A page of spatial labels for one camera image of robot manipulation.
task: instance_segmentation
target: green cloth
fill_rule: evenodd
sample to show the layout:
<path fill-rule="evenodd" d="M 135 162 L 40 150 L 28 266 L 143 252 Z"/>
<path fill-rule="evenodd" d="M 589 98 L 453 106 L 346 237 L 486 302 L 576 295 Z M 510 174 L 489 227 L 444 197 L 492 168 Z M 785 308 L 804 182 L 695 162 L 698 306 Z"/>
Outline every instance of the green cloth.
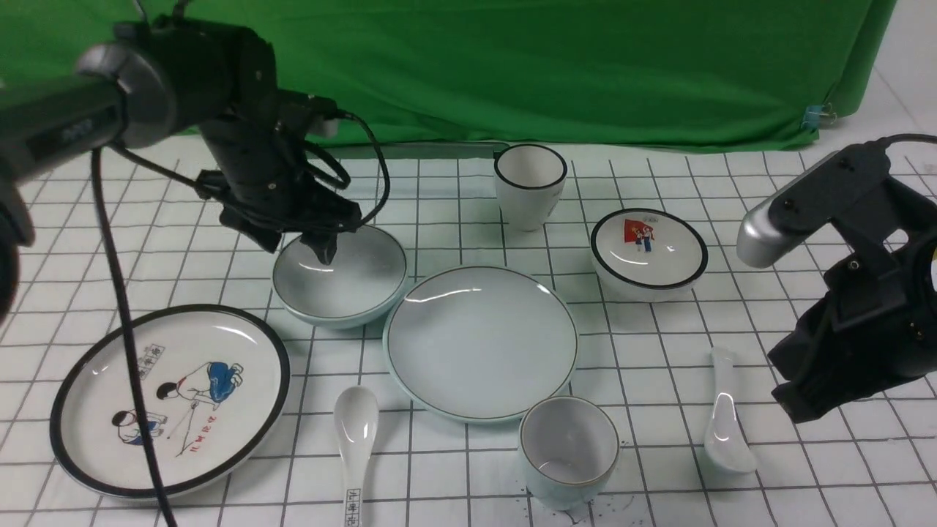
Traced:
<path fill-rule="evenodd" d="M 172 2 L 142 0 L 151 17 Z M 726 151 L 810 143 L 858 107 L 896 0 L 197 0 L 273 42 L 282 87 L 382 142 L 534 140 Z M 6 0 L 0 77 L 69 71 L 130 0 Z M 333 143 L 361 143 L 344 126 Z"/>

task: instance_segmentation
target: white spoon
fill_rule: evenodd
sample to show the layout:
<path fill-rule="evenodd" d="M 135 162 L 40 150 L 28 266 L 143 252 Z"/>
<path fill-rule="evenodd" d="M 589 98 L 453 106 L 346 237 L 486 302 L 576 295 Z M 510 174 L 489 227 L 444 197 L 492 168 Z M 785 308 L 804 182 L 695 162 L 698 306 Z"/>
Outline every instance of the white spoon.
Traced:
<path fill-rule="evenodd" d="M 342 456 L 345 506 L 342 525 L 361 527 L 364 475 L 378 432 L 378 400 L 364 386 L 352 386 L 335 401 L 335 438 Z"/>
<path fill-rule="evenodd" d="M 712 367 L 716 373 L 716 398 L 712 416 L 706 427 L 703 445 L 706 453 L 720 469 L 734 474 L 748 474 L 758 468 L 755 456 L 749 450 L 742 428 L 738 425 L 736 404 L 736 376 L 733 372 L 735 356 L 725 348 L 712 349 Z"/>

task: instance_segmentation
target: black rim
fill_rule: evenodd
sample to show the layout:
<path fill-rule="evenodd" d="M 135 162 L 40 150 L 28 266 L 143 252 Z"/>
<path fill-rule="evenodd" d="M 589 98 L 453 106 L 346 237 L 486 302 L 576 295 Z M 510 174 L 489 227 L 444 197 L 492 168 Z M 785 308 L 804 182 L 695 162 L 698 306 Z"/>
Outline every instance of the black rim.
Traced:
<path fill-rule="evenodd" d="M 423 403 L 424 405 L 426 405 L 428 408 L 431 408 L 431 409 L 433 409 L 433 410 L 435 410 L 435 411 L 437 411 L 437 412 L 439 412 L 439 413 L 441 413 L 441 414 L 449 415 L 449 416 L 455 417 L 455 418 L 457 418 L 457 419 L 467 419 L 467 420 L 469 420 L 469 421 L 471 421 L 471 422 L 501 421 L 501 420 L 510 419 L 510 418 L 512 418 L 512 417 L 514 417 L 514 416 L 516 416 L 516 415 L 519 415 L 519 414 L 523 414 L 524 412 L 526 412 L 526 410 L 521 411 L 521 412 L 519 412 L 519 413 L 517 413 L 517 414 L 496 415 L 496 416 L 494 416 L 494 417 L 471 417 L 471 416 L 468 416 L 468 415 L 460 415 L 460 414 L 455 414 L 455 413 L 453 413 L 453 412 L 450 412 L 450 411 L 448 411 L 448 410 L 443 410 L 443 409 L 441 409 L 440 407 L 438 407 L 438 406 L 436 406 L 436 405 L 430 404 L 429 402 L 426 401 L 425 398 L 416 395 L 416 392 L 414 392 L 413 390 L 411 390 L 410 387 L 407 386 L 407 384 L 403 382 L 403 379 L 400 379 L 400 374 L 397 373 L 397 368 L 396 368 L 396 366 L 394 365 L 394 358 L 393 358 L 393 356 L 392 356 L 392 354 L 391 354 L 391 327 L 394 325 L 394 317 L 396 317 L 397 312 L 398 312 L 399 309 L 400 309 L 400 306 L 403 305 L 403 303 L 404 303 L 404 301 L 406 301 L 407 297 L 410 296 L 411 294 L 416 293 L 417 289 L 419 289 L 420 286 L 426 284 L 426 283 L 429 282 L 431 279 L 437 279 L 437 278 L 439 278 L 439 277 L 441 277 L 441 276 L 443 276 L 443 275 L 448 275 L 449 273 L 454 273 L 454 272 L 456 272 L 456 271 L 462 271 L 462 270 L 465 270 L 465 269 L 477 269 L 477 268 L 482 268 L 482 269 L 497 269 L 498 271 L 507 271 L 507 272 L 513 273 L 513 274 L 515 274 L 515 275 L 517 275 L 517 276 L 519 276 L 519 277 L 523 277 L 523 278 L 525 278 L 525 279 L 528 279 L 528 280 L 530 280 L 530 281 L 532 281 L 532 282 L 534 282 L 534 283 L 543 285 L 543 284 L 541 284 L 539 281 L 537 281 L 536 279 L 534 279 L 533 277 L 529 277 L 528 275 L 525 275 L 524 273 L 519 273 L 519 272 L 517 272 L 517 271 L 514 271 L 513 269 L 509 269 L 509 268 L 507 268 L 507 267 L 498 267 L 498 266 L 496 266 L 496 265 L 464 265 L 464 266 L 461 266 L 461 267 L 456 267 L 456 268 L 454 268 L 454 269 L 449 269 L 449 270 L 446 270 L 446 271 L 442 271 L 442 272 L 437 273 L 437 274 L 435 274 L 435 275 L 433 275 L 433 276 L 430 276 L 430 277 L 426 277 L 425 279 L 423 279 L 423 281 L 421 281 L 420 283 L 416 284 L 416 285 L 413 287 L 413 289 L 411 289 L 407 294 L 405 294 L 404 297 L 400 300 L 400 302 L 398 302 L 398 303 L 393 307 L 393 310 L 391 311 L 391 314 L 388 315 L 388 317 L 387 317 L 387 323 L 386 323 L 386 325 L 385 325 L 385 327 L 386 327 L 386 331 L 385 331 L 386 335 L 385 335 L 385 338 L 384 338 L 384 342 L 385 342 L 385 343 L 384 343 L 384 354 L 385 354 L 386 357 L 387 357 L 388 370 L 389 370 L 389 371 L 392 373 L 392 375 L 397 379 L 397 381 L 400 382 L 400 385 L 401 385 L 401 387 L 403 388 L 403 390 L 404 390 L 405 392 L 407 392 L 407 395 L 410 395 L 412 399 L 418 399 L 421 403 Z M 575 321 L 575 319 L 573 318 L 573 314 L 570 312 L 569 306 L 566 305 L 566 302 L 564 302 L 564 301 L 557 295 L 557 292 L 553 291 L 553 290 L 550 289 L 550 288 L 547 288 L 547 290 L 549 290 L 550 293 L 553 295 L 553 297 L 557 299 L 557 301 L 559 302 L 559 304 L 563 307 L 563 310 L 566 311 L 566 316 L 568 316 L 568 317 L 570 318 L 570 325 L 573 327 L 573 333 L 575 334 L 575 346 L 576 346 L 576 347 L 575 347 L 575 350 L 573 350 L 573 363 L 572 363 L 571 366 L 570 366 L 570 370 L 566 373 L 566 381 L 565 381 L 563 384 L 561 384 L 556 390 L 554 390 L 552 394 L 550 394 L 549 396 L 547 396 L 547 397 L 553 397 L 553 396 L 555 396 L 557 393 L 559 393 L 560 390 L 562 390 L 564 387 L 566 387 L 567 384 L 570 383 L 570 379 L 572 378 L 573 373 L 575 372 L 575 369 L 576 369 L 576 362 L 578 362 L 578 359 L 579 359 L 579 330 L 578 330 L 578 328 L 576 327 L 576 321 Z"/>
<path fill-rule="evenodd" d="M 280 412 L 283 410 L 283 405 L 286 403 L 287 392 L 290 389 L 290 358 L 287 355 L 286 346 L 284 346 L 283 341 L 276 334 L 274 329 L 270 327 L 270 325 L 246 311 L 229 308 L 227 306 L 218 306 L 215 304 L 189 304 L 175 308 L 161 309 L 159 311 L 154 311 L 150 314 L 143 315 L 133 321 L 133 327 L 147 324 L 163 317 L 192 311 L 226 313 L 240 317 L 250 322 L 251 324 L 254 324 L 261 332 L 263 332 L 264 336 L 267 337 L 271 343 L 273 343 L 276 354 L 280 359 L 280 389 L 276 394 L 274 407 L 271 410 L 270 415 L 267 416 L 267 420 L 264 421 L 263 426 L 260 427 L 260 430 L 257 432 L 257 434 L 252 437 L 250 441 L 247 442 L 243 448 L 241 448 L 241 450 L 234 454 L 230 459 L 221 463 L 205 474 L 194 477 L 182 483 L 167 486 L 166 493 L 170 496 L 180 492 L 185 492 L 187 490 L 192 490 L 196 487 L 200 487 L 209 481 L 216 479 L 217 477 L 237 466 L 241 461 L 245 460 L 247 455 L 249 455 L 255 448 L 257 448 L 258 444 L 260 444 L 260 441 L 263 440 L 264 436 L 266 436 L 267 432 L 280 416 Z M 152 489 L 126 489 L 123 487 L 116 487 L 114 485 L 109 485 L 102 481 L 98 481 L 92 476 L 86 474 L 72 460 L 71 456 L 66 451 L 65 442 L 62 439 L 62 410 L 65 407 L 68 390 L 73 384 L 75 384 L 75 380 L 78 379 L 78 376 L 81 375 L 84 367 L 88 365 L 91 359 L 94 358 L 95 355 L 97 355 L 113 340 L 119 338 L 120 335 L 120 328 L 117 328 L 108 334 L 104 339 L 101 339 L 97 344 L 92 346 L 92 348 L 82 356 L 74 368 L 71 369 L 71 371 L 68 373 L 68 376 L 65 378 L 65 381 L 62 382 L 62 386 L 55 395 L 55 401 L 52 403 L 52 415 L 50 417 L 49 423 L 49 436 L 52 441 L 52 453 L 55 455 L 55 458 L 58 460 L 59 464 L 62 465 L 62 469 L 65 470 L 65 472 L 68 473 L 71 477 L 75 478 L 79 483 L 86 486 L 88 489 L 120 498 L 156 498 L 156 494 Z"/>
<path fill-rule="evenodd" d="M 398 240 L 393 234 L 388 233 L 387 231 L 384 231 L 383 229 L 379 229 L 379 228 L 377 228 L 377 227 L 373 227 L 373 226 L 371 226 L 371 225 L 365 225 L 363 228 L 373 229 L 373 230 L 375 230 L 375 231 L 377 231 L 377 232 L 379 232 L 379 233 L 385 234 L 385 235 L 387 235 L 388 237 L 390 237 L 391 240 L 393 240 L 394 243 L 397 245 L 397 248 L 400 250 L 400 255 L 401 255 L 401 256 L 403 257 L 403 259 L 404 259 L 404 275 L 403 275 L 402 277 L 400 277 L 400 282 L 397 283 L 397 287 L 394 288 L 394 292 L 391 293 L 390 296 L 388 296 L 387 298 L 384 298 L 384 299 L 381 300 L 378 304 L 376 304 L 374 307 L 372 307 L 372 308 L 370 308 L 370 309 L 366 309 L 366 310 L 364 310 L 364 311 L 362 311 L 362 312 L 360 312 L 360 313 L 354 313 L 354 314 L 351 314 L 351 315 L 343 315 L 343 316 L 340 316 L 340 317 L 326 317 L 326 316 L 323 316 L 323 315 L 315 315 L 315 314 L 313 314 L 313 313 L 307 313 L 307 312 L 305 312 L 305 311 L 302 311 L 302 310 L 300 310 L 300 309 L 298 309 L 298 308 L 295 308 L 295 307 L 293 307 L 293 306 L 287 304 L 287 301 L 283 298 L 283 295 L 280 294 L 279 288 L 276 287 L 276 270 L 280 268 L 280 263 L 283 262 L 283 260 L 280 260 L 280 258 L 281 258 L 284 254 L 287 253 L 287 249 L 290 248 L 290 246 L 293 245 L 294 243 L 299 242 L 300 238 L 297 237 L 297 238 L 294 238 L 291 242 L 289 242 L 289 243 L 283 248 L 283 250 L 280 251 L 280 256 L 276 258 L 276 262 L 274 263 L 273 279 L 270 280 L 270 281 L 274 284 L 274 293 L 276 293 L 276 296 L 280 299 L 281 302 L 283 302 L 283 305 L 286 306 L 286 307 L 288 307 L 289 309 L 295 309 L 296 311 L 298 311 L 298 312 L 300 312 L 300 313 L 303 313 L 303 314 L 304 314 L 305 316 L 307 316 L 307 317 L 313 317 L 313 318 L 322 319 L 322 320 L 345 320 L 345 319 L 349 319 L 349 318 L 353 318 L 353 317 L 360 317 L 360 316 L 362 316 L 362 315 L 366 315 L 367 313 L 370 313 L 370 312 L 374 311 L 375 309 L 378 309 L 378 308 L 381 308 L 381 307 L 387 305 L 388 302 L 393 301 L 393 300 L 400 294 L 400 289 L 403 288 L 404 284 L 407 282 L 407 270 L 408 270 L 407 252 L 404 251 L 404 246 L 400 244 L 400 240 Z"/>
<path fill-rule="evenodd" d="M 613 269 L 611 265 L 609 265 L 608 263 L 606 263 L 606 262 L 605 262 L 605 259 L 602 257 L 602 255 L 599 254 L 599 247 L 598 247 L 598 244 L 596 243 L 596 241 L 597 241 L 598 238 L 599 238 L 599 230 L 602 228 L 602 226 L 605 224 L 605 222 L 608 221 L 609 219 L 614 218 L 614 217 L 616 217 L 616 216 L 623 216 L 623 215 L 628 214 L 628 213 L 631 213 L 631 212 L 649 212 L 649 213 L 651 213 L 651 214 L 657 214 L 657 215 L 660 215 L 660 216 L 664 216 L 664 217 L 670 218 L 670 219 L 672 219 L 673 221 L 676 221 L 677 223 L 679 223 L 680 225 L 683 225 L 684 227 L 686 227 L 687 230 L 690 231 L 690 233 L 693 235 L 693 237 L 696 238 L 696 241 L 699 242 L 699 244 L 700 244 L 700 249 L 703 251 L 703 257 L 702 257 L 702 259 L 700 260 L 700 266 L 699 266 L 698 269 L 696 269 L 696 272 L 694 272 L 692 275 L 690 275 L 689 278 L 683 279 L 683 280 L 681 280 L 681 281 L 679 281 L 679 282 L 676 282 L 676 283 L 671 283 L 671 284 L 666 284 L 666 285 L 656 285 L 656 284 L 649 284 L 649 283 L 639 282 L 639 281 L 637 281 L 637 280 L 633 280 L 633 279 L 629 279 L 629 278 L 623 277 L 623 276 L 621 276 L 618 272 L 616 272 L 616 270 Z M 598 223 L 595 224 L 595 227 L 592 228 L 592 235 L 591 235 L 591 237 L 590 237 L 590 239 L 589 239 L 589 244 L 590 244 L 591 247 L 592 247 L 592 255 L 595 256 L 596 261 L 598 261 L 599 264 L 601 264 L 602 267 L 604 267 L 604 269 L 605 269 L 606 271 L 608 271 L 609 273 L 611 273 L 613 277 L 615 277 L 615 278 L 617 278 L 617 279 L 619 279 L 619 280 L 622 280 L 622 281 L 626 281 L 626 282 L 628 282 L 628 283 L 630 283 L 630 284 L 632 284 L 632 285 L 636 285 L 636 286 L 639 286 L 639 287 L 643 287 L 643 288 L 645 288 L 645 289 L 667 290 L 667 289 L 676 289 L 676 288 L 678 288 L 678 287 L 683 287 L 683 286 L 687 285 L 688 283 L 691 283 L 691 282 L 693 282 L 694 280 L 700 278 L 700 276 L 703 275 L 703 272 L 706 271 L 706 265 L 709 264 L 709 249 L 706 248 L 706 242 L 703 241 L 703 236 L 701 236 L 701 235 L 696 231 L 696 229 L 694 229 L 693 227 L 691 227 L 690 224 L 687 223 L 686 221 L 684 221 L 684 220 L 682 220 L 682 219 L 680 219 L 680 218 L 677 218 L 676 216 L 674 216 L 674 215 L 672 215 L 672 214 L 667 214 L 666 212 L 663 212 L 662 210 L 655 210 L 655 209 L 652 209 L 652 208 L 626 208 L 626 209 L 618 210 L 618 211 L 615 211 L 615 212 L 613 212 L 613 213 L 611 213 L 611 214 L 606 215 L 604 218 L 600 219 Z"/>
<path fill-rule="evenodd" d="M 521 147 L 521 146 L 532 146 L 532 147 L 535 147 L 535 148 L 542 148 L 543 150 L 546 150 L 547 152 L 550 152 L 551 154 L 553 154 L 554 156 L 556 156 L 556 157 L 559 159 L 559 162 L 560 162 L 560 163 L 562 163 L 562 165 L 563 165 L 563 174 L 561 174 L 560 177 L 557 178 L 555 181 L 553 181 L 553 182 L 551 182 L 551 183 L 547 183 L 546 185 L 540 185 L 540 186 L 538 186 L 538 187 L 527 187 L 527 186 L 524 186 L 524 185 L 518 185 L 518 184 L 514 183 L 514 181 L 511 181 L 511 180 L 508 179 L 507 177 L 504 177 L 504 174 L 501 173 L 501 169 L 498 167 L 498 162 L 500 161 L 501 156 L 503 156 L 506 152 L 509 152 L 509 151 L 514 150 L 515 148 L 519 148 L 519 147 Z M 498 152 L 498 154 L 495 156 L 495 173 L 498 175 L 498 178 L 500 178 L 501 181 L 507 183 L 508 185 L 510 185 L 510 186 L 512 186 L 512 187 L 523 188 L 524 190 L 536 190 L 536 189 L 539 189 L 539 188 L 550 188 L 550 187 L 553 187 L 554 185 L 556 185 L 556 184 L 558 184 L 559 182 L 561 182 L 561 181 L 563 181 L 564 179 L 566 179 L 566 172 L 567 172 L 567 171 L 568 171 L 568 170 L 567 170 L 567 167 L 566 167 L 566 159 L 564 159 L 563 156 L 561 156 L 561 155 L 559 154 L 559 152 L 557 152 L 557 151 L 554 150 L 553 148 L 547 148 L 546 146 L 543 146 L 542 144 L 533 144 L 533 143 L 515 144 L 515 145 L 513 145 L 513 146 L 509 146 L 509 147 L 505 148 L 504 150 L 501 150 L 501 151 Z"/>

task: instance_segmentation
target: decorated plate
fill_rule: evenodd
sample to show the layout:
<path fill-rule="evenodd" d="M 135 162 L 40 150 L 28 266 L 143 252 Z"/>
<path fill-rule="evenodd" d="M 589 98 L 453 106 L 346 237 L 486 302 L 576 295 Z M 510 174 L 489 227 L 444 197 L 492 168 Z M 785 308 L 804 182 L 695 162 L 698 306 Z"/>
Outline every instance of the decorated plate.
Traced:
<path fill-rule="evenodd" d="M 283 409 L 290 362 L 264 321 L 214 305 L 134 321 L 147 416 L 133 409 L 120 330 L 85 354 L 52 405 L 52 452 L 88 489 L 155 497 L 140 427 L 153 435 L 170 496 L 211 483 L 247 459 Z"/>

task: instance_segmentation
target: white grid mat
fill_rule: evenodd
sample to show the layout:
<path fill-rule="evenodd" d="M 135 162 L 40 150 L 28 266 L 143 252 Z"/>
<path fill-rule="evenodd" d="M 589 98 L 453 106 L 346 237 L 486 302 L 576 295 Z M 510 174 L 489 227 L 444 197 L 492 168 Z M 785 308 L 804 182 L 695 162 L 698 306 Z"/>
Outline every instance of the white grid mat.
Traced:
<path fill-rule="evenodd" d="M 179 522 L 338 525 L 341 473 L 330 412 L 340 391 L 360 383 L 382 409 L 364 496 L 372 527 L 933 525 L 937 378 L 796 427 L 770 396 L 780 376 L 766 350 L 823 294 L 820 272 L 847 250 L 823 229 L 773 269 L 756 272 L 732 246 L 745 211 L 823 152 L 687 157 L 599 146 L 558 150 L 574 177 L 542 231 L 516 233 L 501 224 L 492 163 L 484 159 L 391 161 L 392 199 L 378 225 L 405 245 L 415 278 L 457 264 L 507 264 L 570 304 L 583 350 L 572 391 L 600 404 L 622 438 L 606 492 L 571 515 L 548 511 L 526 494 L 516 424 L 465 426 L 414 410 L 386 372 L 379 324 L 328 331 L 292 319 L 271 297 L 275 256 L 220 227 L 217 203 L 106 153 L 105 194 L 135 316 L 221 303 L 264 318 L 290 350 L 290 397 L 272 437 L 229 477 L 175 500 Z M 892 154 L 892 172 L 933 199 L 937 175 L 922 174 L 937 173 L 937 155 L 909 152 Z M 191 138 L 145 154 L 189 176 L 214 164 Z M 347 194 L 369 210 L 379 192 L 376 162 L 343 164 L 354 177 Z M 162 524 L 153 508 L 101 498 L 72 482 L 49 447 L 59 384 L 115 325 L 87 174 L 82 158 L 22 188 L 37 242 L 22 256 L 16 314 L 0 329 L 3 527 Z M 662 208 L 700 232 L 710 260 L 694 293 L 650 306 L 602 289 L 588 233 L 621 206 Z M 712 345 L 740 356 L 736 404 L 760 463 L 757 474 L 718 474 L 703 453 Z"/>

